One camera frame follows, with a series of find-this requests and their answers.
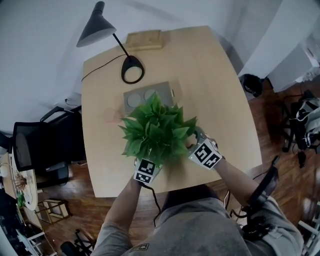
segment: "lamp shade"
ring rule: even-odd
[[[116,32],[103,16],[105,3],[99,1],[95,4],[91,17],[85,25],[76,47],[84,47],[98,42]]]

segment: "desk lamp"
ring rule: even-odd
[[[76,44],[76,47],[84,47],[91,45],[95,42],[98,42],[110,35],[113,35],[115,40],[118,42],[118,44],[121,46],[122,50],[126,54],[126,58],[123,62],[122,69],[121,69],[121,78],[126,84],[135,84],[139,82],[145,75],[145,69],[141,62],[134,56],[129,55],[124,48],[124,46],[121,44],[119,39],[117,38],[115,32],[116,28],[112,26],[103,16],[103,10],[105,7],[105,2],[99,1],[95,4],[91,17],[88,20],[87,24],[85,25],[82,34],[79,38],[78,43]],[[128,69],[132,67],[137,67],[141,69],[141,76],[136,81],[127,81],[125,79],[125,73]]]

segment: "wooden table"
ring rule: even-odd
[[[96,197],[116,197],[134,173],[134,158],[122,154],[126,140],[115,123],[106,122],[108,108],[124,115],[123,93],[169,81],[174,101],[184,118],[198,117],[197,125],[216,139],[220,152],[237,168],[247,171],[262,164],[254,120],[236,72],[208,26],[163,32],[164,48],[131,52],[145,67],[143,79],[133,85],[121,79],[125,57],[91,73],[82,84],[82,123],[86,157]],[[84,62],[83,75],[118,55],[120,47]],[[220,179],[184,158],[167,166],[151,186],[157,193]],[[142,194],[150,191],[143,189]]]

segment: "hand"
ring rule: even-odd
[[[144,158],[142,160],[135,159],[134,165],[133,179],[146,185],[151,184],[162,169],[162,166],[157,168],[155,163]]]

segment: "wrist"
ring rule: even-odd
[[[141,185],[138,180],[134,179],[132,176],[128,182],[130,184],[130,189],[131,190],[141,190]]]
[[[219,173],[222,172],[226,167],[226,159],[222,158],[215,166],[214,169]]]

